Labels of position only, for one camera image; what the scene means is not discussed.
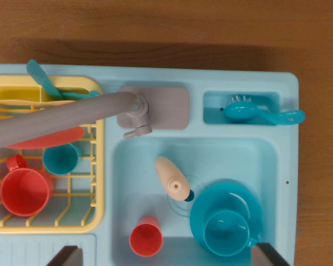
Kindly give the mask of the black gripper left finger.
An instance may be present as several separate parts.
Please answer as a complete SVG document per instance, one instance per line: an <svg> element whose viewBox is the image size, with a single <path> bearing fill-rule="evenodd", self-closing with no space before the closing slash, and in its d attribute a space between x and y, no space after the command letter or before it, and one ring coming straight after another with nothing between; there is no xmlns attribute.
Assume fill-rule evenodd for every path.
<svg viewBox="0 0 333 266"><path fill-rule="evenodd" d="M47 266L83 266L83 250L76 245L64 246Z"/></svg>

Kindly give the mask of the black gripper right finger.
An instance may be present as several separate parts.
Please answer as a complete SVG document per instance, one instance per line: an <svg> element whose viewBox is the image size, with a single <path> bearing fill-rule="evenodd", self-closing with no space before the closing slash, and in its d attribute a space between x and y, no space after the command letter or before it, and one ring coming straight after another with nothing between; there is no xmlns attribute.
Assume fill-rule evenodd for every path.
<svg viewBox="0 0 333 266"><path fill-rule="evenodd" d="M290 266L270 243L258 243L251 248L252 266Z"/></svg>

